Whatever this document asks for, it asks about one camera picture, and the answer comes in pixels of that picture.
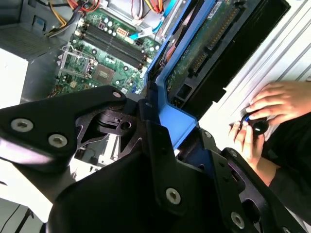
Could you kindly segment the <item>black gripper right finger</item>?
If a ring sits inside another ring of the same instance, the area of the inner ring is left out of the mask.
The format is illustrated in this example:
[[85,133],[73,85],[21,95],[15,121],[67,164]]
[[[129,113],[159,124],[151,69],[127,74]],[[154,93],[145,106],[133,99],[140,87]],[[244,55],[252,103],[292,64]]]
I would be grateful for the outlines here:
[[231,148],[219,151],[212,135],[199,130],[199,168],[212,177],[222,213],[237,233],[303,233],[305,229],[282,206],[244,159]]

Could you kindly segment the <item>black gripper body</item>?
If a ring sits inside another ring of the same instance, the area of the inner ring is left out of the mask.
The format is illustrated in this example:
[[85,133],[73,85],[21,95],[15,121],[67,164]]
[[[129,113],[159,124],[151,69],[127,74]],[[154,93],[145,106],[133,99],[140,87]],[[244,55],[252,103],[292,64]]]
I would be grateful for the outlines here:
[[131,154],[66,188],[47,223],[50,233],[238,233],[231,211],[223,216],[210,177],[177,164],[183,215],[159,207],[150,164]]

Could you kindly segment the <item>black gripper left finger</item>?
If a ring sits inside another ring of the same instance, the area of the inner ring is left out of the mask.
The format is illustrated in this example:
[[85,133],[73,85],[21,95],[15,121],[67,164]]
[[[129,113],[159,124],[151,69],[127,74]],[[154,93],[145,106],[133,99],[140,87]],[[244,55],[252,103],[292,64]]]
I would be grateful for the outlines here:
[[150,164],[156,203],[181,216],[186,209],[179,193],[182,183],[157,103],[158,87],[151,84],[137,102],[112,86],[102,86],[4,108],[1,158],[42,173],[63,172],[79,147],[116,134],[123,144],[117,161],[143,155]]

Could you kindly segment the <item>person's left hand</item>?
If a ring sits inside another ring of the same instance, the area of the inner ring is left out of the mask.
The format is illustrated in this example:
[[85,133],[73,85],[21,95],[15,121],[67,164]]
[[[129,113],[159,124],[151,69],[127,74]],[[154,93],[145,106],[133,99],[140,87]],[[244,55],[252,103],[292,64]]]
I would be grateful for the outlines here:
[[261,158],[264,142],[265,136],[254,136],[248,123],[237,121],[228,132],[228,143],[252,168],[256,168]]

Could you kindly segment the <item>person's right hand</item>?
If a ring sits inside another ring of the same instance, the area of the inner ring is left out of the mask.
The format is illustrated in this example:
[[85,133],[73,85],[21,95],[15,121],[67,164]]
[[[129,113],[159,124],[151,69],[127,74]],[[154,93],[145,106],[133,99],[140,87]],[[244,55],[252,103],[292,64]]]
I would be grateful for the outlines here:
[[250,113],[250,120],[270,118],[270,125],[305,115],[311,111],[311,83],[270,83],[251,100],[246,111]]

